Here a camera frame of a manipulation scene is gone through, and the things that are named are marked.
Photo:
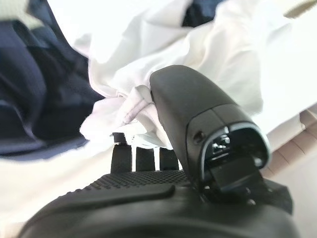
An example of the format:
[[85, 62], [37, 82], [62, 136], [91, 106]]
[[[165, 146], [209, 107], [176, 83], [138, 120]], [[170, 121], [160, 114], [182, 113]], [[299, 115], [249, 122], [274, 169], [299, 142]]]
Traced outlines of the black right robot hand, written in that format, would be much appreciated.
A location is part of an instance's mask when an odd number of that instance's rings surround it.
[[172, 150], [132, 148], [114, 135], [111, 170], [57, 198], [21, 238], [297, 238], [287, 187], [264, 179], [267, 138], [218, 86], [173, 65], [150, 76]]

